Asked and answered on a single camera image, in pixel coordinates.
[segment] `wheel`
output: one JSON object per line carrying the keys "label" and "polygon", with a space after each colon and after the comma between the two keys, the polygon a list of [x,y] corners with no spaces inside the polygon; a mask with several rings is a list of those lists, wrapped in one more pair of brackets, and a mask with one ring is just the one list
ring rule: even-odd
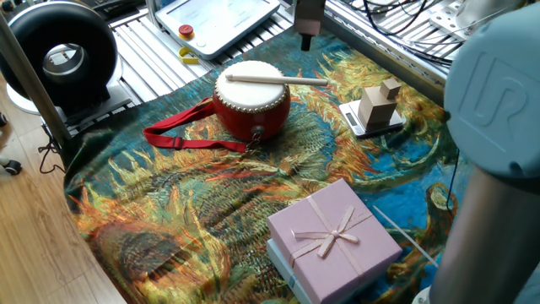
{"label": "wheel", "polygon": [[10,160],[7,165],[4,166],[7,172],[11,175],[17,175],[23,170],[23,166],[16,160]]}
{"label": "wheel", "polygon": [[8,119],[6,118],[5,115],[0,113],[0,127],[3,127],[5,125],[7,125],[7,124],[8,124]]}

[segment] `yellow object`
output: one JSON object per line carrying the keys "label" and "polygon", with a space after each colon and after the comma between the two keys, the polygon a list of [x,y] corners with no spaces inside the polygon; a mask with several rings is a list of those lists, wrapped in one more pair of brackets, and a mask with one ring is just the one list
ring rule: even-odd
{"label": "yellow object", "polygon": [[191,40],[193,37],[195,37],[195,33],[191,33],[191,34],[188,35],[188,36],[185,36],[185,35],[182,35],[182,34],[178,34],[178,36],[179,36],[181,39],[188,41],[188,40]]}
{"label": "yellow object", "polygon": [[193,51],[189,49],[189,47],[184,46],[180,49],[178,52],[178,57],[180,57],[180,60],[185,64],[198,64],[199,58],[197,57],[184,57],[187,53],[193,54]]}

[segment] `wooden floor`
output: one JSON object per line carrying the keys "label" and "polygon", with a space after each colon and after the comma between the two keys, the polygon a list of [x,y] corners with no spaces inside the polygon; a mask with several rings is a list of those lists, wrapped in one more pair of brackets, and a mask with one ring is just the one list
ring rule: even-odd
{"label": "wooden floor", "polygon": [[[23,113],[6,96],[0,75],[0,154],[23,171],[10,176],[0,167],[0,303],[125,303],[95,261],[73,223],[63,197],[63,174],[40,174],[48,142],[37,116]],[[61,165],[49,154],[45,169]]]}

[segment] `drumhead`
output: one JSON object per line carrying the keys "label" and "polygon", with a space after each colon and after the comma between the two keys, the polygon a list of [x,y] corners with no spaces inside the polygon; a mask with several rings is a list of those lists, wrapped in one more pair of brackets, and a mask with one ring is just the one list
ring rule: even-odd
{"label": "drumhead", "polygon": [[285,97],[285,84],[259,84],[228,80],[225,75],[235,73],[241,75],[274,76],[283,74],[273,65],[266,62],[238,62],[226,68],[216,82],[216,93],[228,107],[237,111],[254,112],[269,109]]}

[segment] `drumstick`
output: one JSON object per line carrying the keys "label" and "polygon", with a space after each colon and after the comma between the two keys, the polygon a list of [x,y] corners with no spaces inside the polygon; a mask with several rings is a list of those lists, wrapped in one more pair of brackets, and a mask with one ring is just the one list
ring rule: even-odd
{"label": "drumstick", "polygon": [[225,77],[230,81],[245,81],[264,84],[305,84],[305,85],[328,85],[328,80],[325,79],[305,79],[300,77],[270,77],[270,76],[255,76],[255,75],[237,75],[226,74]]}

